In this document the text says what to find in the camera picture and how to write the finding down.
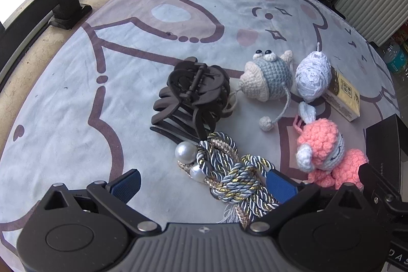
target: crocheted toy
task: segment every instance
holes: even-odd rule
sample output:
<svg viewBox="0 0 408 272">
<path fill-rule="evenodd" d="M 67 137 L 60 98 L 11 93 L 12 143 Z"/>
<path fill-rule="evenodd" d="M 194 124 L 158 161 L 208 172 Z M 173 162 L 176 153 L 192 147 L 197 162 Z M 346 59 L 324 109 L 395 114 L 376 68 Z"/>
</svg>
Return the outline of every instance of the crocheted toy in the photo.
<svg viewBox="0 0 408 272">
<path fill-rule="evenodd" d="M 313 106 L 301 102 L 299 115 L 300 122 L 296 116 L 293 123 L 300 134 L 296 161 L 299 169 L 309 174 L 308 182 L 335 189 L 344 182 L 351 182 L 361 189 L 358 169 L 368 162 L 367 156 L 359 149 L 345 151 L 344 138 L 337 125 L 325 118 L 316 120 Z M 300 128 L 302 120 L 305 122 L 303 129 Z"/>
<path fill-rule="evenodd" d="M 273 125 L 282 118 L 290 103 L 290 88 L 293 84 L 290 64 L 292 51 L 287 50 L 278 57 L 272 51 L 256 51 L 253 61 L 245 64 L 243 75 L 239 79 L 239 89 L 246 97 L 255 98 L 266 102 L 269 99 L 279 99 L 286 95 L 286 104 L 281 114 L 271 120 L 268 116 L 260 119 L 259 125 L 262 130 L 269 131 Z"/>
<path fill-rule="evenodd" d="M 326 55 L 319 51 L 310 53 L 296 69 L 295 82 L 297 92 L 306 103 L 323 95 L 331 81 L 331 66 Z"/>
</svg>

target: white pearl bead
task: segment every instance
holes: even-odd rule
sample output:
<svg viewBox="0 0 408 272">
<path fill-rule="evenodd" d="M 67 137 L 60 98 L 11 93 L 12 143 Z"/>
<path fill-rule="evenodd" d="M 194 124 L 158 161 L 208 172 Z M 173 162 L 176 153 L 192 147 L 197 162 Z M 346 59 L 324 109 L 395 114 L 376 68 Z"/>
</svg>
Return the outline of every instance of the white pearl bead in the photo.
<svg viewBox="0 0 408 272">
<path fill-rule="evenodd" d="M 191 142 L 181 142 L 176 147 L 175 156 L 182 164 L 194 163 L 197 158 L 197 147 Z"/>
<path fill-rule="evenodd" d="M 190 169 L 190 175 L 197 182 L 204 183 L 206 175 L 203 173 L 203 171 L 201 171 L 198 164 L 194 164 L 194 166 Z"/>
</svg>

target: bottle label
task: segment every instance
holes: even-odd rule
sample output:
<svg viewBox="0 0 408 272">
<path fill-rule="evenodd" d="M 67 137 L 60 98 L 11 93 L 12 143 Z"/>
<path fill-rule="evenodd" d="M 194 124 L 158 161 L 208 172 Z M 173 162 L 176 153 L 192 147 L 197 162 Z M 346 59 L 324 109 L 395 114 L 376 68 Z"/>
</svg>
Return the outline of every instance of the bottle label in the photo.
<svg viewBox="0 0 408 272">
<path fill-rule="evenodd" d="M 408 59 L 402 49 L 400 49 L 398 55 L 387 64 L 387 67 L 391 73 L 399 73 L 404 69 L 407 63 Z"/>
</svg>

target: yellow box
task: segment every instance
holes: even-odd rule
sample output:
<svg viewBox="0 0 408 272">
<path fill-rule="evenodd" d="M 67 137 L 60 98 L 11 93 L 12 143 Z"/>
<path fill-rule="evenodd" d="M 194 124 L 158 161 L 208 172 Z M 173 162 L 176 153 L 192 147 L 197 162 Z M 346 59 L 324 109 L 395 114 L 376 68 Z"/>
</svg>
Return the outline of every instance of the yellow box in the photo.
<svg viewBox="0 0 408 272">
<path fill-rule="evenodd" d="M 353 121 L 360 116 L 360 93 L 333 67 L 331 72 L 332 80 L 329 89 L 323 94 L 323 98 L 344 118 Z"/>
</svg>

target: crocheted tail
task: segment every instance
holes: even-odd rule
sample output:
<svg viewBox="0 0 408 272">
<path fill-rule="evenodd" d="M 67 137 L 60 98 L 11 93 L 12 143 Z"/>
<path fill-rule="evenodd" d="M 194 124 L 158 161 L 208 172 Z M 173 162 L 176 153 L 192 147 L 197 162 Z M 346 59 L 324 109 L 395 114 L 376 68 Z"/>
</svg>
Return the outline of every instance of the crocheted tail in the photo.
<svg viewBox="0 0 408 272">
<path fill-rule="evenodd" d="M 290 104 L 290 91 L 289 91 L 288 87 L 286 87 L 285 83 L 282 83 L 282 85 L 283 85 L 283 89 L 285 90 L 285 94 L 286 94 L 285 107 L 283 108 L 280 115 L 278 115 L 277 118 L 274 121 L 272 121 L 271 118 L 269 118 L 268 116 L 263 116 L 259 120 L 259 126 L 264 132 L 270 131 L 273 128 L 274 124 L 276 124 L 283 117 L 284 113 L 286 112 L 286 110 L 289 107 L 289 104 Z"/>
</svg>

